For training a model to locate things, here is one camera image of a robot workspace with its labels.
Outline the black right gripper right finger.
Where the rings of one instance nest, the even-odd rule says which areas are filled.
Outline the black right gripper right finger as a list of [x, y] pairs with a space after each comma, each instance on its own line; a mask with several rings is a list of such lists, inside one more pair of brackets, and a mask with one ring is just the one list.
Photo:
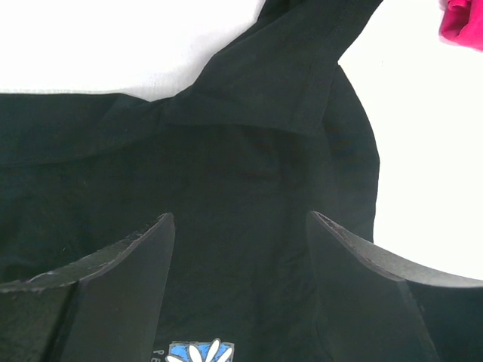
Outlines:
[[322, 348], [333, 361], [480, 361], [482, 282], [412, 262], [307, 217]]

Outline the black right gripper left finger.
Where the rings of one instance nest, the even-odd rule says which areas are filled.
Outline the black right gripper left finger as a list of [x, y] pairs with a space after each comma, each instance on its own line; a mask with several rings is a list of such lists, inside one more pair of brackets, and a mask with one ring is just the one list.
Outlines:
[[1, 359], [148, 361], [174, 248], [174, 217], [26, 281], [1, 285]]

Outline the black flower print t-shirt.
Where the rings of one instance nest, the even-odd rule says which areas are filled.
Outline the black flower print t-shirt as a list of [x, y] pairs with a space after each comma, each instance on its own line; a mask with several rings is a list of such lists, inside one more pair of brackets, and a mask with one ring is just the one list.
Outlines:
[[1, 280], [172, 213], [156, 349], [219, 339], [236, 361], [330, 360], [306, 215], [373, 237], [380, 159], [339, 60], [378, 5], [267, 1], [163, 100], [2, 95]]

